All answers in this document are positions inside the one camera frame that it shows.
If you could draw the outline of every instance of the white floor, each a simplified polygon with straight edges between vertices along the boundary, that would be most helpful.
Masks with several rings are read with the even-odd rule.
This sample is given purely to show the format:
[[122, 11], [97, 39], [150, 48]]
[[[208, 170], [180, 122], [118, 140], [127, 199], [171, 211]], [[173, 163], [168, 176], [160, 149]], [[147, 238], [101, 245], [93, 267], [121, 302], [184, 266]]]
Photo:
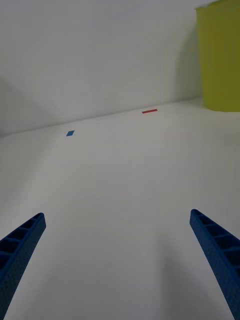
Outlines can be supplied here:
[[240, 238], [240, 113], [162, 105], [7, 136], [0, 155], [0, 238], [47, 223], [6, 320], [233, 319], [189, 218]]

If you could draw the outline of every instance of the yellow-green bin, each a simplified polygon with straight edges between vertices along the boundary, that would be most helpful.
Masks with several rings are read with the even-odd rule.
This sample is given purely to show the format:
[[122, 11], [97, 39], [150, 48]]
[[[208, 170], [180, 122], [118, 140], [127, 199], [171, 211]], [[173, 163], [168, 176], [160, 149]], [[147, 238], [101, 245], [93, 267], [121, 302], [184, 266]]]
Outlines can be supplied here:
[[240, 112], [240, 0], [196, 9], [204, 105]]

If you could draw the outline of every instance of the white wall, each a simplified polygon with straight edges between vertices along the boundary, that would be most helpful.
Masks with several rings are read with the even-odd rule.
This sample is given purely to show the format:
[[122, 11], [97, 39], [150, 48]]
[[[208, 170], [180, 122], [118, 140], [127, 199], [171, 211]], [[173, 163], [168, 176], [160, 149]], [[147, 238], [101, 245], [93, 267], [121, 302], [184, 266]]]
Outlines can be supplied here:
[[1, 1], [0, 134], [200, 96], [204, 1]]
[[0, 236], [47, 224], [5, 319], [233, 320], [189, 218], [240, 238], [239, 121], [193, 101], [0, 139]]

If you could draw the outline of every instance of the green container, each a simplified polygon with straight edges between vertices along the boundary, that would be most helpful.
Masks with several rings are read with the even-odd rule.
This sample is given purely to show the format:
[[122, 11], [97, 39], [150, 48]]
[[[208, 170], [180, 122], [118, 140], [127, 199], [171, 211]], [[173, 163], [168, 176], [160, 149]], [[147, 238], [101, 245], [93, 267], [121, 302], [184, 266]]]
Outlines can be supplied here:
[[196, 9], [204, 105], [240, 112], [240, 0]]

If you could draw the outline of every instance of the white surface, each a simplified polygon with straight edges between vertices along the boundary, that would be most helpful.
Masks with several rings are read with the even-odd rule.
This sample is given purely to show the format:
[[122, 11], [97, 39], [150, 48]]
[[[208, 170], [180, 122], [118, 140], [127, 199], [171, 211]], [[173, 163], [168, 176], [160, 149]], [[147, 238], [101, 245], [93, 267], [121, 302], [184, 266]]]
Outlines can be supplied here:
[[0, 139], [1, 237], [47, 224], [5, 319], [232, 320], [189, 219], [240, 238], [239, 122], [186, 101]]
[[199, 97], [203, 0], [2, 0], [0, 134]]

